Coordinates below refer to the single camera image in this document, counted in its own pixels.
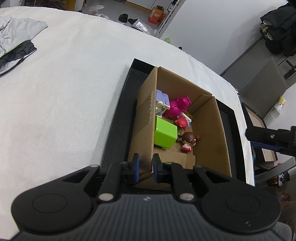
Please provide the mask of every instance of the gray floor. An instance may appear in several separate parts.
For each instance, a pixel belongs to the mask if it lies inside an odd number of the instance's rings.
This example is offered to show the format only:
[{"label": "gray floor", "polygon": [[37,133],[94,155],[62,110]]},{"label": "gray floor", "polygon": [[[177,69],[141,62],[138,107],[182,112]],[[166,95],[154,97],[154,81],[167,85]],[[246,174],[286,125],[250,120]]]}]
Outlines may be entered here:
[{"label": "gray floor", "polygon": [[98,10],[98,13],[107,15],[114,21],[118,21],[120,14],[128,14],[128,18],[140,19],[143,23],[148,24],[153,29],[157,29],[159,22],[157,24],[152,24],[148,22],[149,13],[140,11],[133,7],[125,5],[125,2],[117,2],[115,0],[87,0],[87,8],[82,8],[83,13],[87,13],[90,6],[103,5],[104,8]]}]

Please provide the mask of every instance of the green toy box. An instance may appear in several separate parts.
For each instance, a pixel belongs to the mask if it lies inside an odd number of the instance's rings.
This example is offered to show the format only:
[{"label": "green toy box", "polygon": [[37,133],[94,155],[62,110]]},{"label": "green toy box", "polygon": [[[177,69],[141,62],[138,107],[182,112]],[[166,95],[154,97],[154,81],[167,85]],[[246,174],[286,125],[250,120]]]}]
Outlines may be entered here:
[{"label": "green toy box", "polygon": [[171,148],[178,138],[177,126],[155,116],[154,144],[164,148]]}]

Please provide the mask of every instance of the purple toy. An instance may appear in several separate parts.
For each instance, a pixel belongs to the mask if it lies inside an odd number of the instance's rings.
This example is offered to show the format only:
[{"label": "purple toy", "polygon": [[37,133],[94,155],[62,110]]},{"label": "purple toy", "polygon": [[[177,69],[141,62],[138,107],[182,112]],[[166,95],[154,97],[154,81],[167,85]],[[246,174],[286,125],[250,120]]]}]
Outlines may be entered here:
[{"label": "purple toy", "polygon": [[164,112],[165,118],[175,118],[180,115],[181,112],[186,112],[187,108],[191,105],[191,101],[186,97],[177,98],[170,101],[170,109]]}]

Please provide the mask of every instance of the gray chair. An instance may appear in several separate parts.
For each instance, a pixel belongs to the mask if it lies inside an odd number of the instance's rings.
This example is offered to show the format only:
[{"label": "gray chair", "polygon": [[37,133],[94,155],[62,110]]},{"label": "gray chair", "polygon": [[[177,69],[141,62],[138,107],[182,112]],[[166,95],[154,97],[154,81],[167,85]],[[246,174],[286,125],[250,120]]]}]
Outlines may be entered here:
[{"label": "gray chair", "polygon": [[242,102],[264,119],[286,89],[286,81],[271,58],[254,79],[240,91],[239,96]]}]

